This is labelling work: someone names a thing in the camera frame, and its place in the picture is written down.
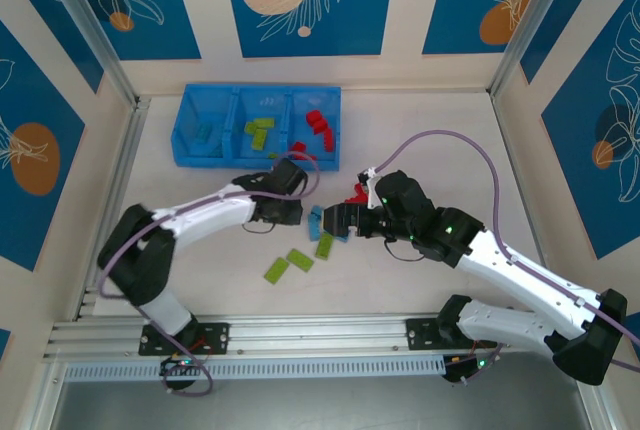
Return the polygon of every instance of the wall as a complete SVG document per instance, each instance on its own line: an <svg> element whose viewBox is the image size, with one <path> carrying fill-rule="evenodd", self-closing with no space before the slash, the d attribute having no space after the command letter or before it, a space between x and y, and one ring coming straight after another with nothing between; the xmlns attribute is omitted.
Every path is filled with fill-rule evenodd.
<svg viewBox="0 0 640 430"><path fill-rule="evenodd" d="M625 200L624 192L620 193L615 167L621 157L615 150L603 160L601 155L596 158L597 151L582 148L583 140L591 139L593 146L609 138L599 135L592 122L605 122L608 118L600 117L602 98L611 103L606 89L630 81L607 73L616 35L620 35L616 33L620 16L614 27L605 27L623 1L582 0L531 83L527 84L518 69L498 95L497 104L547 263L554 271L585 286L617 289L628 298L628 313L633 313L640 310L640 241L630 238L629 232L637 229L637 203L621 201ZM608 50L598 50L603 39L610 40ZM582 81L576 91L574 82L578 78ZM565 109L558 110L559 104ZM558 111L563 114L564 128L554 117ZM598 214L602 225L599 229L593 225L591 214L602 209L606 211ZM619 345L617 357L638 364L626 340ZM638 375L611 368L608 385L627 421L640 421Z"/></svg>
<svg viewBox="0 0 640 430"><path fill-rule="evenodd" d="M89 2L137 91L176 94L197 81L486 88L528 0Z"/></svg>
<svg viewBox="0 0 640 430"><path fill-rule="evenodd" d="M103 78L94 91L29 0L0 0L0 21L84 123L83 128L80 126L82 138L66 181L62 182L64 189L57 200L37 262L33 268L25 268L0 258L0 328L11 331L1 361L0 427L12 428L35 363L44 352L52 323L73 316L130 110L116 95L108 78ZM0 55L7 51L8 43L3 40ZM14 65L11 84L20 82L24 76L19 71L23 67L18 63L22 62ZM31 94L25 94L24 106L18 102L16 106L8 107L6 99L3 100L7 90L9 86L5 85L0 93L0 114L5 120L19 118L34 110L27 103L33 97ZM30 90L36 95L43 91L35 87ZM43 118L55 120L52 114L57 107L53 102L43 102L43 107ZM61 153L62 142L69 132L71 128L65 126L56 135ZM29 157L23 156L20 165L28 161ZM10 166L0 169L3 178L10 177L12 171L14 168ZM16 183L3 180L3 186L15 186ZM4 196L7 187L1 191ZM11 235L16 225L24 225L24 222L14 220L15 215L19 218L20 214L15 206L15 201L3 198L3 239L14 238ZM28 218L28 224L40 223L39 215ZM21 242L16 241L15 245L20 246Z"/></svg>

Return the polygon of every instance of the table surface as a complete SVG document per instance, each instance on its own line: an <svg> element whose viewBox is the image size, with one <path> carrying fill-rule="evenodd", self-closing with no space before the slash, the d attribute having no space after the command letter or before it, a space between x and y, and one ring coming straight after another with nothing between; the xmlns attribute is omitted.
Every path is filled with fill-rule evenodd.
<svg viewBox="0 0 640 430"><path fill-rule="evenodd" d="M214 193L239 169L179 168L170 134L180 97L154 97L124 197L123 209L142 203L165 208ZM516 302L500 289L444 264L393 259L382 239L334 242L328 261L316 260L309 273L290 266L276 285L263 275L292 248L313 256L306 213L353 194L356 175L382 163L407 138L429 129L448 129L477 141L494 160L501 185L503 237L537 260L536 247L509 158L485 93L345 91L342 103L341 169L323 172L318 190L303 202L299 227L276 227L254 235L232 227L204 238L176 255L169 285L196 315L310 315L420 313L440 310L453 293L494 305ZM482 158L468 145L444 136L410 145L388 171L401 169L421 184L436 206L458 207L491 228L493 186ZM406 242L392 244L404 258L418 256ZM136 312L127 303L98 298L95 316Z"/></svg>

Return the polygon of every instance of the cable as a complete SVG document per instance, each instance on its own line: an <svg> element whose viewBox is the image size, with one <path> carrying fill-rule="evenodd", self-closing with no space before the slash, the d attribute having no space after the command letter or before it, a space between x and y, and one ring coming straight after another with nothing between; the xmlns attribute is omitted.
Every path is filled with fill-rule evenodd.
<svg viewBox="0 0 640 430"><path fill-rule="evenodd" d="M276 228L276 224L275 224L275 223L272 223L272 224L271 224L271 227L269 228L269 230L265 230L264 232L258 232L258 231L256 231L256 230L249 230L249 229L247 228L247 224L246 224L246 223L243 223L243 224L242 224L242 229L243 229L245 232L247 232L247 233L255 233L256 235L266 235L267 233L271 233L271 232L273 231L273 229L274 229L274 228Z"/></svg>
<svg viewBox="0 0 640 430"><path fill-rule="evenodd" d="M401 262L419 262L420 260L424 260L424 255L422 255L420 258L400 258L400 257L396 257L394 255L394 253L391 251L391 249L389 248L389 242L393 242L393 240L389 240L389 239L384 239L384 248L386 248L387 252L389 252L389 255L391 255L393 258L395 258L396 260L400 260Z"/></svg>
<svg viewBox="0 0 640 430"><path fill-rule="evenodd" d="M151 232L153 229L159 227L160 225L162 225L163 223L176 218L180 215L184 215L185 213L191 212L197 208L203 207L205 205L209 205L210 203L214 203L217 202L218 200L222 200L225 198L236 198L236 197L251 197L251 196L256 196L256 197L270 197L270 198L277 198L279 200L301 200L302 198L308 197L309 195L311 195L313 192L315 192L316 188L318 188L318 185L320 184L320 168L318 167L318 164L315 162L315 160L313 160L309 155L307 155L306 153L302 153L302 152L295 152L295 151L289 151L289 152L285 152L282 155L280 155L275 161L274 161L274 166L278 164L278 162L280 162L280 160L282 160L283 158L289 156L289 155L294 155L294 156L300 156L303 157L305 160L308 160L311 162L311 165L313 165L313 169L315 171L316 174L316 178L313 182L313 185L311 186L311 188L308 191L304 191L304 187L303 187L303 191L298 194L298 195L278 195L277 193L270 193L270 192L262 192L262 191L242 191L242 192L230 192L227 193L224 196L220 196L220 195L212 195L209 198L205 198L203 200L199 200L197 202L192 203L191 205L187 205L185 207L182 207L178 210L176 210L176 212L174 214L170 214L170 215L166 215L162 218L159 218L158 220L153 221L152 223L150 223L149 225L147 225L146 227L142 228L140 231L138 231L137 233L135 233L131 238L129 238L129 240L127 240L124 245L122 245L122 247L120 247L111 257L111 259L109 260L109 262L105 265L104 270L102 271L102 274L100 275L100 278L98 279L98 291L100 293L100 296L102 298L106 298L109 300L126 300L126 298L123 295L118 295L115 293L107 293L104 291L104 285L107 281L107 278L109 278L109 274L111 273L111 271L113 270L113 267L115 266L116 262L118 260L120 260L120 258L122 258L122 256L127 252L127 250L129 250L131 247L133 247L134 245L136 245L138 243L138 240L140 240L143 236L145 236L147 233ZM182 345L180 342L178 342L175 338L173 338L173 336L169 335L167 332L165 332L162 327L160 325L158 325L142 308L140 307L134 307L136 310L138 310L138 312L146 319L149 321L149 324L151 326L153 326L153 328L156 329L156 331L162 335L169 343L171 343L175 348L177 348L183 355L186 355L187 357L189 357L191 359L191 361L195 364L196 367L198 367L202 373L205 375L205 377L207 378L207 382L208 382L208 387L206 390L203 391L199 391L199 392L176 392L171 390L168 385L167 385L167 374L164 375L164 377L162 377L162 384L164 385L164 387L167 389L168 392L173 393L174 395L178 395L181 397L202 397L204 395L208 395L211 393L211 391L213 390L213 377L211 376L211 373L209 372L209 370L207 369L207 367L204 365L203 362L201 362L198 358L196 358L195 355L193 355L193 353L191 353L189 351L189 349L185 348L184 345Z"/></svg>
<svg viewBox="0 0 640 430"><path fill-rule="evenodd" d="M507 260L511 261L520 270L522 270L522 271L526 272L527 274L537 278L538 280L546 283L548 286L552 287L554 290L557 290L558 292L562 293L567 298L573 300L574 303L578 304L577 302L579 300L581 300L580 297L578 297L572 291L566 289L562 285L554 282L553 280L551 280L547 276L538 273L534 269L532 269L532 268L528 267L527 265L523 264L521 261L515 259L513 257L513 255L511 255L511 253L507 249L506 245L503 243L502 237L500 235L500 222L499 222L499 218L498 218L499 217L498 211L499 211L499 208L500 208L500 181L499 181L499 178L498 178L498 171L496 170L496 167L495 167L493 161L491 160L491 157L489 157L489 154L487 154L487 152L480 145L478 145L475 141L473 141L472 139L470 139L466 135L463 135L463 134L458 133L458 132L453 132L451 130L427 130L426 132L417 133L413 137L409 138L402 145L400 145L398 147L398 149L385 162L383 162L379 167L377 167L375 169L375 172L379 173L382 170L384 170L411 143L415 142L419 138L428 137L428 136L431 136L431 135L446 135L446 136L450 136L450 137L455 137L455 138L457 138L459 140L462 140L463 142L468 143L469 145L471 145L482 156L484 161L489 166L489 170L491 171L491 177L493 179L493 233L494 233L494 236L495 236L495 239L496 239L496 244L498 245L498 248L500 249L502 254L505 256L505 258L507 258ZM594 307L593 305L591 305L588 302L584 302L584 307L587 310L589 310L591 313L593 313L594 315L600 317L602 320L607 322L613 328L618 330L625 337L627 337L629 340L631 340L635 345L640 347L640 339L638 337L636 337L626 327L624 327L623 325L619 324L613 318L611 318L609 315L607 315L606 313L601 311L599 308ZM635 366L632 366L630 364L624 364L624 366L623 366L623 365L621 365L623 362L619 362L618 360L612 360L611 363L613 363L614 365L618 365L620 367L626 368L628 370L633 370L634 372L640 373L640 367L635 367Z"/></svg>

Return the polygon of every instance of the black bracket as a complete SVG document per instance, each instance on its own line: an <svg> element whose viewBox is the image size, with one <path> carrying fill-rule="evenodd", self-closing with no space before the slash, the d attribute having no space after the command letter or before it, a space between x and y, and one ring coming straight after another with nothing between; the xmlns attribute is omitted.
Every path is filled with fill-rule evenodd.
<svg viewBox="0 0 640 430"><path fill-rule="evenodd" d="M190 350L194 355L226 355L229 343L228 323L200 323L195 331L196 339ZM170 356L182 353L169 343L153 326L142 327L138 354L148 356Z"/></svg>
<svg viewBox="0 0 640 430"><path fill-rule="evenodd" d="M435 318L410 318L405 322L409 350L471 350L473 340L464 335L444 338ZM496 342L480 342L482 348L496 348Z"/></svg>

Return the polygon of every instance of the orange circle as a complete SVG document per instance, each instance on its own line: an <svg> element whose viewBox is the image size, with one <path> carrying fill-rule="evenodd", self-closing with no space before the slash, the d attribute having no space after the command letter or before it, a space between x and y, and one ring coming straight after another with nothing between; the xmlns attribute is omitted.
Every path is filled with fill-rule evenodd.
<svg viewBox="0 0 640 430"><path fill-rule="evenodd" d="M9 145L17 152L11 170L18 185L40 197L53 190L60 172L60 148L51 130L40 123L25 123L13 132ZM42 145L46 145L44 150L36 150ZM29 151L42 158L30 156Z"/></svg>
<svg viewBox="0 0 640 430"><path fill-rule="evenodd" d="M593 147L591 158L599 169L609 168L609 165L613 162L613 147L609 142L601 140Z"/></svg>
<svg viewBox="0 0 640 430"><path fill-rule="evenodd" d="M109 15L109 22L113 25L113 28L120 32L130 32L133 30L133 19L122 12L113 12Z"/></svg>
<svg viewBox="0 0 640 430"><path fill-rule="evenodd" d="M487 45L509 43L527 5L529 0L508 0L493 7L482 19L480 39Z"/></svg>

